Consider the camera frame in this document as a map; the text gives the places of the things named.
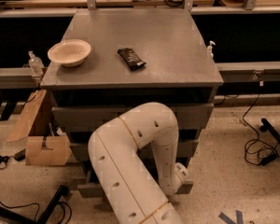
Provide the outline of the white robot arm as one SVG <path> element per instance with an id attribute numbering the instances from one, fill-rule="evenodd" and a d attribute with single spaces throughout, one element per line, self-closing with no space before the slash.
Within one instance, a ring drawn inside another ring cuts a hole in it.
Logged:
<path id="1" fill-rule="evenodd" d="M 96 129 L 92 167 L 119 224 L 185 224 L 168 198 L 189 180 L 176 161 L 178 124 L 160 103 L 131 109 Z"/>

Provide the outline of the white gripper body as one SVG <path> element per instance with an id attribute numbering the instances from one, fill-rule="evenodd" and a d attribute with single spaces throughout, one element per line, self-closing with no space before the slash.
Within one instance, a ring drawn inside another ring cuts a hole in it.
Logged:
<path id="1" fill-rule="evenodd" d="M 175 187 L 180 189 L 181 187 L 190 183 L 189 171 L 188 169 L 180 162 L 175 164 Z"/>

